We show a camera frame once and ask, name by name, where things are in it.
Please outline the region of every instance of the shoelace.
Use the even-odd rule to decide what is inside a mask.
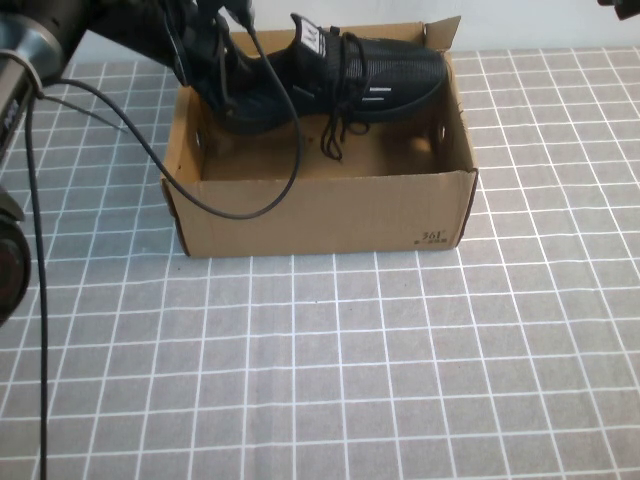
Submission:
[[[332,28],[331,33],[339,35],[340,30]],[[357,79],[347,79],[347,53],[349,43],[353,43],[358,48],[360,61],[362,62],[362,74]],[[353,128],[353,111],[354,104],[361,101],[367,91],[369,85],[369,66],[367,58],[364,54],[364,47],[360,39],[353,33],[345,32],[340,42],[340,73],[338,80],[332,88],[331,113],[329,122],[322,133],[322,153],[327,157],[337,161],[342,160],[342,149],[340,143],[344,143],[347,131],[354,135],[365,135],[369,132],[370,125],[368,123],[359,123],[363,126],[362,130]],[[336,134],[338,124],[342,122],[342,132],[340,133],[340,143],[338,143]]]

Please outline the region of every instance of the table surface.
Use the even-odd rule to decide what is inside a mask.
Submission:
[[[640,52],[455,66],[482,175],[444,253],[190,260],[132,135],[40,106],[51,479],[640,478]],[[170,72],[70,73],[163,154]],[[0,169],[29,209],[21,137]],[[2,480],[37,471],[35,292],[0,331]]]

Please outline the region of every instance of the shoe box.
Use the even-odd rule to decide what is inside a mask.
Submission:
[[[193,257],[445,250],[460,242],[478,168],[448,53],[460,18],[343,28],[361,37],[419,42],[445,52],[451,75],[445,98],[367,135],[347,134],[344,158],[325,157],[326,116],[302,118],[303,165],[288,197],[255,220],[225,220],[198,209],[167,181],[162,188],[185,253]],[[267,52],[286,48],[292,31],[260,32]],[[255,55],[248,35],[234,34]],[[208,106],[181,88],[165,157],[168,171],[201,201],[233,213],[270,203],[289,178],[293,125],[258,136],[233,135]]]

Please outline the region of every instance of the black sneaker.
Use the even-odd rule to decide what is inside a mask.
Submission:
[[[410,116],[433,102],[446,84],[448,69],[437,51],[409,42],[340,35],[296,14],[291,45],[269,56],[298,115],[328,114],[323,152],[342,158],[336,139],[347,131],[363,134],[370,123]],[[290,121],[278,92],[259,59],[227,45],[225,107],[214,102],[223,126],[235,133],[257,134]],[[352,127],[360,124],[358,130]]]

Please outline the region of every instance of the black wire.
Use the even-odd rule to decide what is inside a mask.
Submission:
[[[47,409],[48,409],[48,357],[49,357],[49,313],[47,309],[47,274],[44,263],[44,246],[42,244],[42,219],[40,216],[40,199],[38,197],[38,179],[36,178],[36,162],[33,153],[33,110],[36,98],[29,101],[27,118],[24,126],[24,141],[27,150],[27,166],[29,168],[29,185],[31,187],[31,205],[33,207],[33,225],[36,234],[36,251],[38,255],[38,276],[40,277],[40,479],[47,478]]]
[[[300,125],[300,119],[298,118],[298,114],[296,112],[295,106],[293,102],[289,98],[289,95],[278,78],[273,66],[269,62],[260,41],[256,35],[256,31],[253,26],[249,26],[247,28],[253,43],[262,58],[267,72],[269,76],[273,80],[274,85],[278,89],[279,93],[282,96],[282,99],[287,105],[291,113],[291,119],[293,121],[295,131],[296,131],[296,139],[297,139],[297,152],[296,152],[296,160],[293,167],[293,171],[291,173],[291,177],[287,182],[287,185],[282,190],[280,195],[267,205],[265,208],[258,210],[257,212],[250,214],[232,214],[222,212],[220,210],[216,210],[208,205],[205,205],[200,200],[192,196],[189,192],[187,192],[182,185],[178,183],[178,181],[168,172],[165,166],[162,164],[158,156],[151,149],[151,146],[144,139],[142,133],[136,128],[133,122],[129,119],[129,117],[116,105],[109,97],[105,94],[92,87],[91,85],[87,85],[78,80],[69,80],[62,79],[59,80],[58,84],[61,85],[70,85],[77,88],[81,88],[86,90],[99,99],[101,99],[104,103],[106,103],[129,127],[129,130],[133,133],[136,139],[140,142],[142,147],[149,154],[153,162],[157,165],[163,175],[167,178],[169,183],[174,186],[178,192],[184,195],[189,201],[194,203],[199,208],[205,210],[208,213],[213,215],[227,218],[230,220],[250,220],[257,217],[260,217],[275,207],[277,207],[289,194],[293,184],[298,178],[298,173],[300,171],[300,166],[302,164],[302,154],[304,152],[304,138],[302,135],[302,126]],[[38,82],[32,79],[33,88],[35,90],[34,97],[32,97],[29,101],[29,105],[27,107],[27,116],[25,120],[25,128],[24,128],[24,136],[25,136],[25,149],[27,156],[27,166],[29,169],[29,184],[31,189],[31,203],[33,208],[33,223],[35,229],[35,239],[36,239],[36,252],[38,258],[38,276],[40,280],[40,327],[41,327],[41,355],[40,355],[40,480],[46,480],[47,478],[47,417],[48,417],[48,355],[49,355],[49,314],[47,308],[47,276],[46,276],[46,265],[45,265],[45,255],[44,255],[44,246],[42,240],[42,218],[40,211],[40,199],[38,196],[38,180],[37,180],[37,171],[36,171],[36,162],[35,162],[35,154],[33,148],[33,113],[35,109],[35,101],[37,98],[39,99],[49,99],[44,96],[44,94],[38,91],[39,86]]]
[[[282,95],[282,99],[285,101],[289,111],[291,112],[291,119],[295,126],[296,137],[298,142],[295,165],[293,167],[293,171],[291,173],[291,177],[289,178],[289,181],[287,182],[287,185],[284,187],[280,195],[278,195],[278,197],[273,202],[271,202],[269,205],[267,205],[263,209],[258,210],[257,212],[247,213],[247,214],[227,213],[221,210],[217,210],[213,207],[210,207],[205,203],[202,203],[200,200],[198,200],[189,192],[187,192],[187,190],[182,185],[180,185],[180,183],[169,173],[169,171],[164,166],[162,161],[158,158],[158,156],[153,151],[149,143],[145,140],[142,133],[140,133],[140,130],[136,128],[136,126],[129,119],[127,114],[124,113],[122,109],[118,107],[118,105],[116,105],[113,102],[113,100],[111,100],[107,95],[105,95],[100,90],[98,90],[97,88],[91,85],[87,85],[81,81],[74,80],[74,79],[61,79],[61,80],[58,80],[56,83],[60,85],[70,85],[72,87],[81,88],[83,90],[86,90],[89,93],[92,93],[93,95],[98,97],[100,100],[102,100],[104,103],[106,103],[122,119],[125,125],[127,125],[127,127],[129,128],[133,136],[136,137],[138,142],[140,142],[140,144],[142,145],[142,148],[144,148],[147,154],[149,154],[149,157],[151,157],[151,160],[153,160],[153,163],[156,164],[158,169],[166,177],[169,183],[173,185],[173,187],[191,203],[201,208],[205,212],[208,212],[212,215],[216,215],[218,217],[227,218],[229,220],[251,220],[254,218],[261,217],[266,213],[269,213],[271,210],[277,207],[289,194],[289,191],[291,191],[291,187],[293,187],[293,184],[298,178],[298,172],[300,171],[300,165],[302,164],[302,154],[304,152],[304,138],[302,136],[302,126],[300,125],[300,119],[298,118],[296,108],[294,107],[293,102],[289,98],[289,95],[287,94],[287,90],[285,89],[284,85],[282,85],[282,82],[278,78],[278,74],[273,69],[273,66],[271,66],[271,63],[267,58],[267,54],[264,52],[262,45],[258,40],[255,29],[252,27],[251,29],[248,30],[248,32],[249,32],[249,35],[251,36],[251,39],[253,40],[253,43],[256,46],[256,49],[258,50],[258,53],[260,54],[260,57],[265,63],[265,67],[267,68],[267,71],[269,72],[269,75],[271,76],[274,85],[278,88],[278,91]]]

